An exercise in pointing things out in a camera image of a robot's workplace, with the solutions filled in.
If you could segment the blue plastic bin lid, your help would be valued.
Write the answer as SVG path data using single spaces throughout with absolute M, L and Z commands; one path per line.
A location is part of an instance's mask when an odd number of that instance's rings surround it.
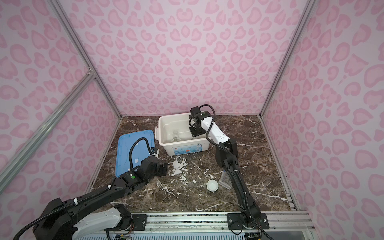
M 142 137 L 148 140 L 150 148 L 155 147 L 154 132 L 152 130 L 124 134 L 119 137 L 115 169 L 116 177 L 130 170 L 129 152 L 134 142 Z M 139 166 L 141 161 L 149 155 L 146 142 L 144 140 L 138 142 L 132 152 L 132 168 Z

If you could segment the small clear glass beaker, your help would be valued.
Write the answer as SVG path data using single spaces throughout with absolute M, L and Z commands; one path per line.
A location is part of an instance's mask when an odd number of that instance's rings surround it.
M 174 138 L 179 138 L 179 131 L 173 130 L 173 136 L 174 136 Z

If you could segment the clear glass flask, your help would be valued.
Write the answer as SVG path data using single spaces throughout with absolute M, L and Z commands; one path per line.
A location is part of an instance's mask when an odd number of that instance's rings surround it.
M 178 137 L 174 137 L 174 138 L 171 140 L 172 143 L 177 143 L 177 142 L 179 142 L 179 141 L 180 141 L 180 139 L 179 139 Z

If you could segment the white ceramic evaporating dish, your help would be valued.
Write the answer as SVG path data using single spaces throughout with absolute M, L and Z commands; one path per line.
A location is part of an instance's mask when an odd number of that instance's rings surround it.
M 209 180 L 207 182 L 207 189 L 210 191 L 210 192 L 216 192 L 218 189 L 219 189 L 219 184 L 217 181 L 215 180 Z

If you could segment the clear plastic test tube rack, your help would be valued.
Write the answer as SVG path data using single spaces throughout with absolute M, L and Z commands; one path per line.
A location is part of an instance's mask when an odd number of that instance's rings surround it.
M 223 170 L 222 175 L 219 179 L 219 185 L 227 190 L 231 190 L 232 182 L 229 174 Z

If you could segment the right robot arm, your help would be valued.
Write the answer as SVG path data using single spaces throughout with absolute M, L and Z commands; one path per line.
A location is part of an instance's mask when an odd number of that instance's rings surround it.
M 216 112 L 211 105 L 204 104 L 191 108 L 190 120 L 194 121 L 190 124 L 192 136 L 205 135 L 208 142 L 216 147 L 216 162 L 229 175 L 246 224 L 260 230 L 259 221 L 262 219 L 262 212 L 241 175 L 236 140 L 225 135 L 218 127 Z

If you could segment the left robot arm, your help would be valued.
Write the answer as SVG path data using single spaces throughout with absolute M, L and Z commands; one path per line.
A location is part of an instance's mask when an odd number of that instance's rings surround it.
M 50 201 L 33 227 L 37 240 L 69 240 L 76 230 L 75 224 L 101 207 L 141 190 L 155 177 L 168 174 L 168 164 L 149 156 L 140 166 L 114 178 L 110 184 L 83 196 L 62 201 Z

